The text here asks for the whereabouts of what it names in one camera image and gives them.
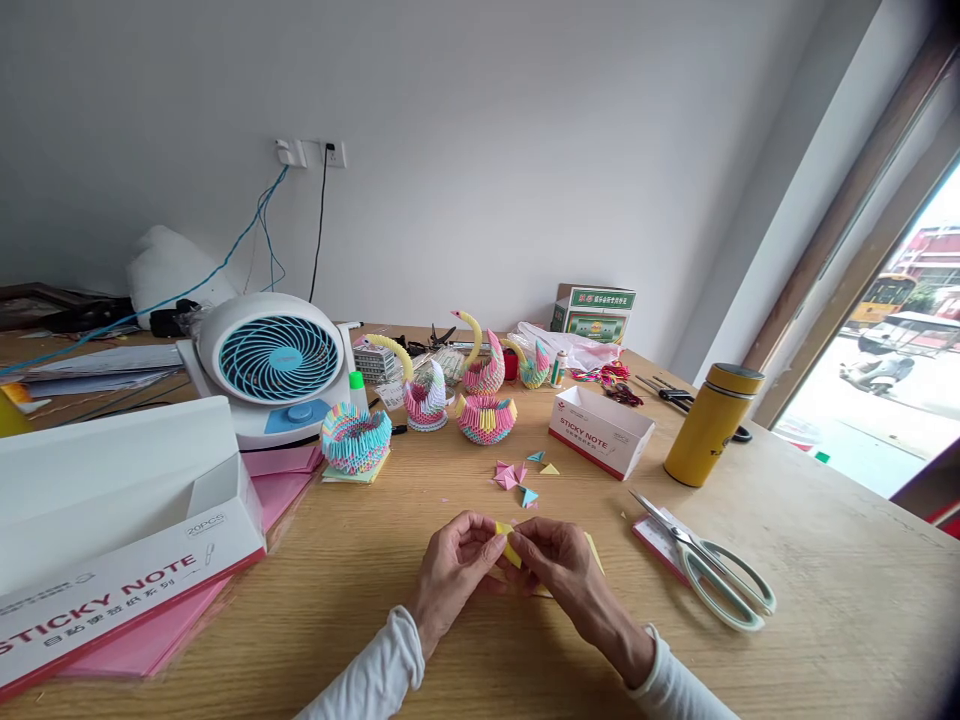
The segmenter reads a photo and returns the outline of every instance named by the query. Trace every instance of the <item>wooden table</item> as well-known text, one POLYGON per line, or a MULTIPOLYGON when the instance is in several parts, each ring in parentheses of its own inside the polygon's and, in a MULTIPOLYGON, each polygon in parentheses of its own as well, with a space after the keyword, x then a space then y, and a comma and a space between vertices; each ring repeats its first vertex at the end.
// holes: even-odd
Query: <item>wooden table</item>
MULTIPOLYGON (((403 330, 425 339, 410 328, 392 334, 403 330)), ((0 364, 64 344, 18 334, 0 336, 0 364)), ((624 360, 635 373, 663 374, 634 353, 624 360)), ((166 380, 138 399, 183 380, 166 380)), ((922 717, 937 701, 960 650, 960 543, 755 426, 754 441, 731 445, 705 487, 682 486, 661 464, 683 416, 650 399, 639 411, 657 430, 629 482, 698 533, 739 551, 777 593, 777 614, 762 632, 734 633, 632 536, 641 513, 623 485, 548 437, 553 395, 549 387, 501 390, 516 399, 519 419, 494 447, 473 445, 451 422, 436 433, 396 437, 371 487, 313 486, 279 551, 237 580, 232 604, 162 678, 133 686, 48 681, 0 706, 0 719, 291 718, 404 602, 430 535, 464 508, 505 521, 539 512, 579 523, 593 534, 607 579, 634 616, 655 622, 677 657, 743 717, 922 717), (528 475, 540 509, 526 511, 517 493, 487 479, 497 460, 520 462, 538 450, 561 474, 528 475)), ((37 424, 68 420, 115 397, 37 424)), ((191 397, 188 386, 166 399, 191 397)), ((402 410, 394 415, 403 421, 402 410)), ((401 715, 636 713, 619 678, 554 602, 487 596, 467 604, 401 715)))

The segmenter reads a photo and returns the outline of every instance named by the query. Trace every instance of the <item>green box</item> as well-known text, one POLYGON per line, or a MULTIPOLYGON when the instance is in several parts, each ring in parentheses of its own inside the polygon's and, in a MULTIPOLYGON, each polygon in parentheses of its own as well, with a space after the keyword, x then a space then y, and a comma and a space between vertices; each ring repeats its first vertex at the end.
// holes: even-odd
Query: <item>green box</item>
POLYGON ((561 284, 550 331, 574 333, 597 342, 619 345, 636 299, 636 290, 561 284))

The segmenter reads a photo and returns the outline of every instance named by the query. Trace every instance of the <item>tree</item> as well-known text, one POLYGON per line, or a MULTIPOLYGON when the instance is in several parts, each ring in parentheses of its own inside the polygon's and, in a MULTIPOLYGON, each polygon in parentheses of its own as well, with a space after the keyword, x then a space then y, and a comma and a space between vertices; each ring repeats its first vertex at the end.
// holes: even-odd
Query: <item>tree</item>
POLYGON ((912 310, 913 312, 929 315, 937 302, 937 288, 933 285, 920 283, 910 293, 910 297, 903 304, 901 310, 912 310))

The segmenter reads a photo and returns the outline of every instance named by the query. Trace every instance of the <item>yellow thermos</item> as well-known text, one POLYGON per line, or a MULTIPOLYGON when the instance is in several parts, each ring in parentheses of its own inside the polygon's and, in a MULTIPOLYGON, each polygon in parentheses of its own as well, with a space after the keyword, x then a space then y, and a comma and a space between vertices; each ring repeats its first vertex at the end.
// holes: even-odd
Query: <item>yellow thermos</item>
POLYGON ((684 485, 703 487, 763 384, 763 375, 716 363, 680 428, 663 469, 684 485))
POLYGON ((0 390, 0 437, 30 432, 33 427, 6 392, 0 390))

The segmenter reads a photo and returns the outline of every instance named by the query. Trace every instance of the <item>sticky note box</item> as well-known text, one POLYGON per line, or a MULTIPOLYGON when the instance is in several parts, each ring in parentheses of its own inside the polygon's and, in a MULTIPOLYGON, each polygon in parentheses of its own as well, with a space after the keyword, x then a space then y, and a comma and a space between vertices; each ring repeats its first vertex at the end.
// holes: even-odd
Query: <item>sticky note box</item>
POLYGON ((225 398, 0 439, 0 701, 265 557, 225 398))
POLYGON ((627 405, 580 388, 556 396, 550 434, 618 480, 637 466, 656 424, 627 405))
POLYGON ((557 290, 550 331, 619 345, 636 299, 636 290, 564 283, 557 290))

